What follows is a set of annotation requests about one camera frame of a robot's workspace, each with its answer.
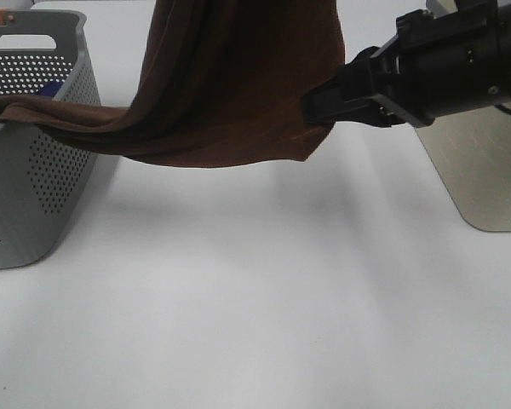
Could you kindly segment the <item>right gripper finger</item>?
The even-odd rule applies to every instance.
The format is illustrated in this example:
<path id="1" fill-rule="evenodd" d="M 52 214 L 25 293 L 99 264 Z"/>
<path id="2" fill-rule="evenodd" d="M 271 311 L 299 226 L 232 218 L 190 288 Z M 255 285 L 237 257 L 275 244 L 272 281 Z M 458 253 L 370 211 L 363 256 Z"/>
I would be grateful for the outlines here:
<path id="1" fill-rule="evenodd" d="M 364 49 L 350 63 L 340 66 L 335 76 L 301 98 L 302 116 L 307 123 L 392 126 L 390 117 L 382 113 L 382 106 L 375 101 L 370 57 L 377 50 L 376 46 Z"/>

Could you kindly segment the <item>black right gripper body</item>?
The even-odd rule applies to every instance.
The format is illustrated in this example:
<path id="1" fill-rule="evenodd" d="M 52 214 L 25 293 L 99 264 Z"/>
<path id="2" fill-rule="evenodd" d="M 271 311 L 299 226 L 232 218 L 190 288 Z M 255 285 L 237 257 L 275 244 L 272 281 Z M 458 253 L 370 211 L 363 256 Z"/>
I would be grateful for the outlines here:
<path id="1" fill-rule="evenodd" d="M 375 99 L 416 128 L 436 118 L 511 103 L 511 9 L 463 9 L 396 21 L 397 34 L 370 57 Z"/>

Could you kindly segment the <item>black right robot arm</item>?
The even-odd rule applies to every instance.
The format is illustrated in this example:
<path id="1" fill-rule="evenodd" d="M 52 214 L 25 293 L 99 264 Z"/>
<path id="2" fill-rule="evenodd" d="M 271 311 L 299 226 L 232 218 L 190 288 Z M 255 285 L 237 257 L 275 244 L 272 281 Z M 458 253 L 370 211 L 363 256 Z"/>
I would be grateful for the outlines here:
<path id="1" fill-rule="evenodd" d="M 404 14 L 382 47 L 364 49 L 301 98 L 310 124 L 378 128 L 423 128 L 485 107 L 511 115 L 511 3 L 458 1 L 442 16 Z"/>

